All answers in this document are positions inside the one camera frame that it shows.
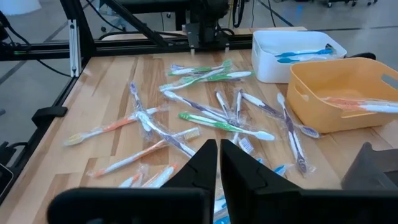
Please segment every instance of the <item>wooden table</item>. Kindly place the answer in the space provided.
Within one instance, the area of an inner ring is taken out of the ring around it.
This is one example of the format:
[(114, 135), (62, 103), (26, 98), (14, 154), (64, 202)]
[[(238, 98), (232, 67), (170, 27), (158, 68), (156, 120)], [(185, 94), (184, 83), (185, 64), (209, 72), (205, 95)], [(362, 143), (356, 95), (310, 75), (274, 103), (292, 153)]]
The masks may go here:
[[(280, 29), (303, 30), (304, 28)], [(237, 32), (242, 34), (250, 30), (240, 29)], [(120, 35), (113, 38), (136, 37)], [(177, 162), (180, 166), (184, 165), (188, 158), (176, 148), (169, 147), (100, 179), (89, 178), (87, 172), (107, 167), (153, 144), (143, 140), (139, 123), (126, 125), (73, 147), (64, 147), (63, 142), (72, 134), (111, 123), (132, 113), (132, 99), (127, 85), (132, 80), (138, 85), (139, 94), (146, 108), (169, 104), (169, 111), (157, 113), (154, 118), (170, 131), (176, 133), (196, 126), (177, 118), (179, 112), (192, 109), (182, 103), (167, 101), (158, 91), (160, 85), (177, 79), (166, 77), (165, 71), (172, 63), (194, 67), (215, 66), (229, 58), (233, 59), (235, 66), (240, 70), (252, 69), (251, 50), (232, 50), (227, 54), (224, 52), (196, 54), (194, 57), (190, 53), (179, 53), (92, 58), (64, 103), (64, 106), (69, 108), (68, 114), (64, 118), (54, 119), (0, 206), (1, 223), (45, 223), (47, 205), (60, 192), (79, 186), (118, 186), (123, 180), (132, 176), (140, 163), (150, 165), (149, 175), (146, 175), (145, 179), (167, 164)], [(286, 94), (287, 91), (287, 85), (265, 84), (251, 77), (243, 82), (199, 83), (178, 90), (176, 93), (193, 101), (218, 107), (214, 90), (218, 88), (224, 91), (228, 101), (232, 102), (233, 90), (236, 87), (243, 88), (246, 93), (262, 99), (275, 108), (279, 108), (277, 93)], [(247, 116), (248, 122), (269, 130), (277, 137), (276, 141), (258, 141), (251, 138), (256, 148), (256, 156), (264, 157), (270, 168), (294, 163), (287, 131), (280, 123), (245, 101), (243, 114)], [(201, 130), (202, 136), (189, 142), (191, 147), (199, 149), (207, 139), (222, 139), (227, 135), (225, 131), (205, 126), (201, 126)], [(397, 148), (398, 138), (395, 138), (394, 134), (397, 132), (398, 123), (394, 121), (383, 127), (327, 134), (321, 139), (310, 139), (299, 134), (309, 162), (317, 169), (306, 179), (296, 169), (288, 172), (286, 177), (303, 188), (338, 189), (341, 178), (364, 142), (369, 141), (375, 150)]]

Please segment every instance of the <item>gray floor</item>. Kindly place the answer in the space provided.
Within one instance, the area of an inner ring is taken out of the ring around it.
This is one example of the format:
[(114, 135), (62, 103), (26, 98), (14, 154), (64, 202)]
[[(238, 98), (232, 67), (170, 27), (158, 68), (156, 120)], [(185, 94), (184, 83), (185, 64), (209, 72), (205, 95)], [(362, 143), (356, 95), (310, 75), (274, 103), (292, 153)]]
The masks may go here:
[[(240, 27), (251, 27), (252, 7), (254, 6), (253, 27), (272, 27), (270, 10), (266, 0), (251, 0), (246, 4)], [(8, 16), (14, 29), (31, 43), (55, 42), (68, 39), (66, 16), (58, 0), (41, 0), (42, 9), (23, 16)], [(342, 2), (327, 8), (320, 2), (271, 0), (275, 24), (278, 27), (304, 26), (311, 30), (323, 30), (348, 51), (348, 55), (360, 52), (373, 52), (378, 59), (394, 69), (398, 69), (394, 51), (398, 49), (398, 1), (379, 0), (370, 7), (367, 0), (358, 0), (356, 7)], [(85, 14), (95, 38), (103, 33), (101, 19), (92, 8), (85, 7)], [(159, 13), (140, 14), (139, 19), (154, 30), (163, 30)], [(111, 20), (115, 17), (105, 16)], [(164, 18), (164, 29), (174, 30), (174, 15)], [(228, 27), (229, 15), (220, 21)], [(68, 60), (45, 60), (56, 69), (68, 73)], [(35, 131), (30, 120), (39, 108), (50, 106), (57, 98), (68, 78), (48, 70), (35, 61), (0, 62), (0, 109), (6, 114), (0, 116), (0, 143), (3, 141), (27, 141)]]

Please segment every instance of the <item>wooden tabletop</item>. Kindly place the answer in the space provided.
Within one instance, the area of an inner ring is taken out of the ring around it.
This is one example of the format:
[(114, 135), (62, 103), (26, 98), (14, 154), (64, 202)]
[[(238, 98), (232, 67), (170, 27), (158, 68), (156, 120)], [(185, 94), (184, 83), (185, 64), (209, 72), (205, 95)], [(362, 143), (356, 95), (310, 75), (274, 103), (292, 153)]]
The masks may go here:
[[(303, 30), (304, 28), (279, 29)], [(240, 34), (248, 32), (251, 30), (237, 30)], [(136, 37), (120, 35), (112, 38)], [(196, 54), (193, 57), (190, 53), (178, 53), (92, 58), (64, 103), (64, 106), (69, 108), (67, 115), (64, 118), (54, 119), (0, 206), (1, 223), (45, 223), (47, 205), (60, 192), (79, 186), (116, 187), (132, 176), (140, 164), (149, 164), (149, 174), (144, 179), (148, 179), (168, 164), (176, 162), (180, 167), (183, 166), (188, 161), (187, 156), (170, 146), (102, 178), (89, 178), (87, 172), (107, 167), (153, 144), (143, 139), (141, 125), (137, 122), (95, 136), (73, 147), (65, 147), (63, 142), (72, 134), (112, 123), (132, 113), (132, 98), (128, 88), (128, 83), (132, 80), (138, 85), (141, 100), (146, 108), (169, 104), (168, 111), (156, 113), (154, 118), (171, 132), (176, 133), (196, 126), (177, 118), (179, 112), (192, 109), (181, 103), (167, 101), (158, 91), (160, 85), (177, 79), (166, 77), (165, 71), (172, 63), (193, 67), (216, 66), (229, 58), (240, 70), (252, 70), (251, 50)], [(228, 101), (232, 102), (233, 91), (237, 87), (243, 88), (246, 93), (262, 99), (275, 108), (279, 108), (277, 93), (286, 94), (287, 91), (287, 85), (265, 84), (257, 81), (255, 77), (250, 77), (243, 82), (198, 83), (176, 93), (198, 103), (218, 108), (214, 90), (222, 90)], [(259, 141), (250, 138), (255, 147), (255, 156), (265, 158), (270, 168), (294, 163), (287, 131), (279, 122), (267, 117), (259, 108), (245, 101), (243, 114), (247, 116), (248, 123), (268, 130), (277, 138), (276, 141)], [(226, 131), (200, 127), (202, 136), (188, 143), (196, 150), (207, 139), (227, 137)], [(395, 138), (397, 132), (398, 124), (394, 121), (383, 127), (327, 134), (321, 139), (310, 139), (299, 134), (309, 163), (317, 169), (307, 178), (293, 169), (286, 174), (286, 178), (303, 188), (339, 189), (341, 178), (364, 142), (369, 141), (375, 150), (397, 148), (398, 138)]]

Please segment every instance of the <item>white plastic bin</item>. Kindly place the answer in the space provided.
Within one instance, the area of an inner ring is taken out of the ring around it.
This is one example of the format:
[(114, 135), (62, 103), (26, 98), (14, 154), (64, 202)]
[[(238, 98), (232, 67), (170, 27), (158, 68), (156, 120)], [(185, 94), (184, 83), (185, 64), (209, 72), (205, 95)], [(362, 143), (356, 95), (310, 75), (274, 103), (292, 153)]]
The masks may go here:
[(278, 54), (304, 50), (321, 50), (330, 44), (336, 58), (343, 58), (347, 51), (327, 34), (315, 31), (259, 30), (253, 33), (251, 62), (257, 79), (265, 83), (288, 83), (290, 63), (279, 63), (270, 49)]

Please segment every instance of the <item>orange plastic bin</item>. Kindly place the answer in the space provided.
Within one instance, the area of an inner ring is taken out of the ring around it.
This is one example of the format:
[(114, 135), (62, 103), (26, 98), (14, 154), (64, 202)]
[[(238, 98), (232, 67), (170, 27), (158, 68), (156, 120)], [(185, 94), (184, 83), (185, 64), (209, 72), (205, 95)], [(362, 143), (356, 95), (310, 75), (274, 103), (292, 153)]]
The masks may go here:
[(387, 124), (398, 114), (343, 111), (328, 96), (398, 101), (398, 72), (367, 58), (296, 63), (287, 100), (303, 124), (320, 133)]

